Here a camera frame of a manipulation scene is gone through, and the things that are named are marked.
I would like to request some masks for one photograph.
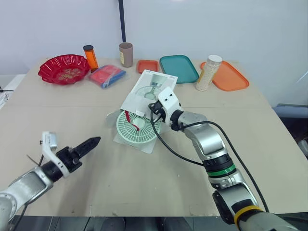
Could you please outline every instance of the red bowl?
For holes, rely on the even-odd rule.
[[[65,54],[45,62],[40,66],[38,75],[46,82],[66,85],[82,80],[89,70],[90,67],[85,57]]]

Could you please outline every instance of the orange tray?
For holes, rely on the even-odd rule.
[[[203,69],[205,64],[206,62],[201,63],[200,68]],[[222,61],[213,78],[213,83],[224,91],[241,90],[249,86],[249,81],[226,61]]]
[[[137,71],[142,74],[144,70],[158,71],[158,61],[140,59],[137,63]]]

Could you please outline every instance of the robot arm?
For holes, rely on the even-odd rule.
[[[82,165],[79,160],[95,148],[100,139],[90,138],[76,148],[65,147],[54,155],[55,134],[43,132],[40,144],[49,162],[31,169],[13,181],[7,189],[0,191],[0,231],[6,230],[8,222],[21,206],[34,202],[51,189],[54,182],[61,177],[68,177],[79,168]]]
[[[171,129],[196,122],[207,121],[201,114],[184,112],[171,88],[158,95],[158,101],[149,105]],[[182,130],[188,137],[202,161],[208,179],[215,189],[213,199],[222,219],[235,224],[242,231],[291,231],[295,227],[275,214],[266,213],[258,207],[257,200],[235,167],[220,135],[209,124],[198,124]]]

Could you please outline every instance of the brown cup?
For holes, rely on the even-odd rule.
[[[129,42],[122,42],[119,45],[120,61],[124,67],[133,66],[133,44]]]

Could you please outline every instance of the wooden tabletop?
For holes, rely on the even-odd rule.
[[[28,207],[36,216],[216,216],[214,189],[203,167],[172,155],[157,141],[152,154],[113,142],[116,128],[105,122],[118,110],[140,74],[124,68],[127,78],[108,89],[83,80],[70,86],[46,83],[29,71],[12,98],[0,110],[0,188],[25,173],[39,160],[42,131],[57,134],[58,149],[101,136],[99,145],[81,159],[82,167]],[[100,66],[119,60],[99,59]],[[231,62],[248,79],[236,62]],[[266,99],[253,85],[225,92],[211,85],[199,92],[193,84],[175,88],[184,110],[202,113],[220,124],[258,183],[274,213],[308,209],[308,163]],[[183,133],[162,134],[181,155],[200,161]],[[242,166],[227,145],[235,165],[261,201]]]

